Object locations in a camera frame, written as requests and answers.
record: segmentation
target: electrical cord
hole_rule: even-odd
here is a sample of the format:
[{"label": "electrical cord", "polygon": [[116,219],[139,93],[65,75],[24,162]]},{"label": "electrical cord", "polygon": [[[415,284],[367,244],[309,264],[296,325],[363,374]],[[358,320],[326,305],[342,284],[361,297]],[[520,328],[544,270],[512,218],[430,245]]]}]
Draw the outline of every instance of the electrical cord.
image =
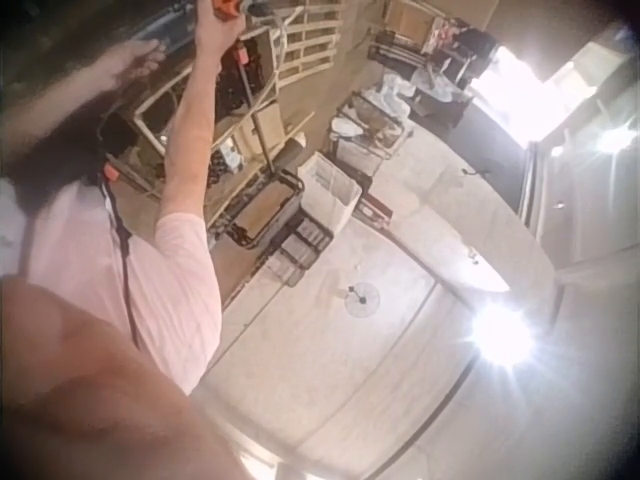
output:
[{"label": "electrical cord", "polygon": [[269,81],[265,84],[265,86],[264,86],[264,88],[262,90],[262,93],[255,100],[254,105],[249,108],[249,111],[242,116],[242,118],[240,119],[240,121],[238,123],[236,123],[232,128],[227,130],[224,133],[224,135],[222,135],[217,140],[216,143],[218,145],[223,144],[229,138],[231,138],[231,136],[236,132],[236,130],[238,128],[240,128],[240,125],[242,125],[249,117],[254,115],[258,111],[258,109],[260,107],[262,107],[264,101],[266,100],[267,96],[271,92],[271,89],[273,88],[273,86],[275,85],[276,81],[278,80],[278,75],[280,73],[280,70],[282,69],[282,66],[284,65],[284,57],[287,54],[287,48],[289,47],[289,41],[287,39],[286,25],[282,21],[282,18],[280,18],[274,12],[273,13],[273,20],[275,21],[276,26],[278,27],[278,30],[280,32],[280,55],[278,55],[278,61],[276,62],[277,67],[275,67],[273,69],[273,73],[272,73],[271,77],[269,78]]}]

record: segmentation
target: raised arm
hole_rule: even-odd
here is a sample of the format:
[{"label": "raised arm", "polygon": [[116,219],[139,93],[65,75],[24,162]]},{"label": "raised arm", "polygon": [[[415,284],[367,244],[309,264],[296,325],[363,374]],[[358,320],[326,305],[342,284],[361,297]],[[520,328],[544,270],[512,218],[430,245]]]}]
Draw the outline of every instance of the raised arm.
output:
[{"label": "raised arm", "polygon": [[2,116],[2,158],[28,152],[67,117],[96,97],[158,68],[164,52],[157,40],[121,43],[96,62],[56,82]]},{"label": "raised arm", "polygon": [[222,22],[211,0],[198,0],[196,59],[169,136],[160,218],[171,213],[203,215],[220,59],[244,28],[243,18]]}]

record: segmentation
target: hand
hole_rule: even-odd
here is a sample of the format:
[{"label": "hand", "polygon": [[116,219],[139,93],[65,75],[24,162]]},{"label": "hand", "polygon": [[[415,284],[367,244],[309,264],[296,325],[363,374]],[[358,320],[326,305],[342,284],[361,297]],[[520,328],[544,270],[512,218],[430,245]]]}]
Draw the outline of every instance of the hand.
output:
[{"label": "hand", "polygon": [[220,59],[245,30],[244,16],[222,21],[216,17],[211,0],[198,0],[198,24],[196,26],[196,48],[198,55]]},{"label": "hand", "polygon": [[89,69],[105,91],[116,90],[157,70],[164,51],[158,40],[131,40],[107,50]]}]

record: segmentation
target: white bin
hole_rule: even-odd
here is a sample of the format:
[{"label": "white bin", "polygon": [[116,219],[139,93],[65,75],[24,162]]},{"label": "white bin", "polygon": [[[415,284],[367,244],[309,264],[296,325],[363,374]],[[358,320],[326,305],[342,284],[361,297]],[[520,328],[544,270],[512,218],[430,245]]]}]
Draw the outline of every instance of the white bin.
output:
[{"label": "white bin", "polygon": [[302,208],[334,235],[340,233],[356,208],[362,188],[318,152],[298,167],[298,176],[304,182]]}]

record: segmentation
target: person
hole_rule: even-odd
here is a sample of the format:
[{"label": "person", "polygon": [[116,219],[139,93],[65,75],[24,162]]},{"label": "person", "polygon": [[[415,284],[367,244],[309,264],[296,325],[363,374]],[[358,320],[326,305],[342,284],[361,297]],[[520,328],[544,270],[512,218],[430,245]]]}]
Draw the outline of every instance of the person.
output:
[{"label": "person", "polygon": [[[42,188],[35,190],[44,191],[46,198],[34,204],[24,194],[29,181],[23,182],[31,166],[19,167],[34,152],[51,176],[64,170],[68,156],[86,170],[101,167],[104,157],[80,143],[67,142],[66,150],[53,156],[53,149],[42,145],[46,137],[59,138],[67,117],[158,68],[164,53],[157,40],[117,45],[7,112],[2,118],[3,161],[13,162],[21,174],[0,183],[0,273],[20,275],[95,321],[113,325],[186,394],[200,381],[220,338],[220,293],[203,203],[215,79],[222,55],[245,28],[243,18],[218,20],[210,0],[198,0],[197,13],[196,56],[167,145],[166,185],[153,245],[128,237],[99,173],[83,172],[71,182],[63,176],[53,187],[40,176],[35,186]],[[48,321],[43,316],[42,322]],[[59,332],[47,331],[54,342]]]},{"label": "person", "polygon": [[22,278],[2,300],[3,478],[251,479],[115,325]]}]

